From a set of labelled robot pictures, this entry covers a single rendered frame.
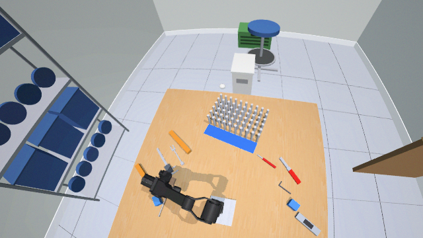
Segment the orange flat bar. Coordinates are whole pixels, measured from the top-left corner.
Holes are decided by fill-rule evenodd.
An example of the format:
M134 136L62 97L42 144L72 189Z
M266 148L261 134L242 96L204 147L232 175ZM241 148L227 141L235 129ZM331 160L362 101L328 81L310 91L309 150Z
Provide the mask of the orange flat bar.
M137 171L139 172L139 174L143 177L146 172L143 170L141 165L139 163L137 163L137 165L135 167L136 167Z
M192 150L171 130L170 135L173 137L173 139L187 152L187 154L190 154Z

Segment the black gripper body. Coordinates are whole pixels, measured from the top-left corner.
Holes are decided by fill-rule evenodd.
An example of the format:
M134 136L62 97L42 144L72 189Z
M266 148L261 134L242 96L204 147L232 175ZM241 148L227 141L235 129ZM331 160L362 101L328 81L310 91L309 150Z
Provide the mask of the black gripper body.
M182 190L181 187L178 187L178 186L174 186L172 188L173 188L173 190L175 190L177 192L180 192Z

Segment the blue cube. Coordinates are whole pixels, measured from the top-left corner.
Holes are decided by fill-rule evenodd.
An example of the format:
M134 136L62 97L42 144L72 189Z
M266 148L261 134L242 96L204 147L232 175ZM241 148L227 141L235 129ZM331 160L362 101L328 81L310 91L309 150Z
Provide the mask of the blue cube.
M286 205L288 205L295 212L300 207L300 205L294 199L290 199Z
M161 198L157 198L155 196L152 197L152 200L155 206L160 206L163 203Z

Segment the blue flat strip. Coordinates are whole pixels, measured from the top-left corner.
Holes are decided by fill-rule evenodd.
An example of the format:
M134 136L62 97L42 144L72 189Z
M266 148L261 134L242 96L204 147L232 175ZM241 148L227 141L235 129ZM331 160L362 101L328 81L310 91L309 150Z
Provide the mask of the blue flat strip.
M207 134L213 138L216 138L225 143L234 145L235 147L238 147L240 149L243 149L251 153L254 153L254 150L257 145L256 142L253 142L247 138L239 137L235 134L232 134L230 132L227 132L225 130L212 126L210 124L207 126L204 134Z

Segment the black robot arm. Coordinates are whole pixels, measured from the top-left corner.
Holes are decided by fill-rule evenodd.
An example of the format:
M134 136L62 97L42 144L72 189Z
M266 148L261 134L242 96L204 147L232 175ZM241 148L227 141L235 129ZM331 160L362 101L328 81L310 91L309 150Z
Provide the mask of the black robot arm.
M151 195L157 197L157 198L168 198L172 200L175 204L178 204L181 206L182 209L191 212L193 216L196 218L196 220L199 220L204 223L212 224L216 223L217 218L221 213L223 213L223 206L224 202L216 200L216 199L209 199L206 197L201 198L193 198L188 195L184 195L180 192L177 192L173 190L172 186L169 185L169 181L172 178L172 174L165 170L159 171L159 177L152 177L151 175L144 174L141 183L142 185L150 188L149 191ZM195 204L195 200L201 200L201 199L208 199L202 215L197 217L195 213L192 211L192 208Z

